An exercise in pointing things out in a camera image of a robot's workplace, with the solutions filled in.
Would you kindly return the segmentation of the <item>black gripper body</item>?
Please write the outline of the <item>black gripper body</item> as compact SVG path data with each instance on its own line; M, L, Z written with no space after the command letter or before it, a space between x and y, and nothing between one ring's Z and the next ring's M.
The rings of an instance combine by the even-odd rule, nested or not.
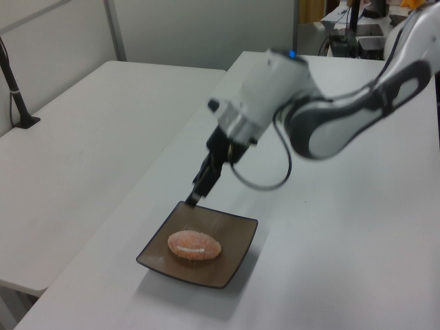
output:
M217 126L206 142L208 163L213 167L221 167L224 163L236 164L250 146L234 142Z

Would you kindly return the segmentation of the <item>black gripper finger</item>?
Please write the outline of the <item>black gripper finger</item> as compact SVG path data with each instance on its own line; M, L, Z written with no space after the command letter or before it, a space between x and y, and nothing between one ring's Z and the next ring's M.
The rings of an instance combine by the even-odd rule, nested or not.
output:
M197 196L206 197L220 178L222 162L218 162L214 156L206 156L197 174Z
M185 203L189 206L196 206L199 200L202 197L205 197L207 194L208 183L210 179L210 158L206 157L199 169L199 172L196 174L195 178L192 181L193 188Z

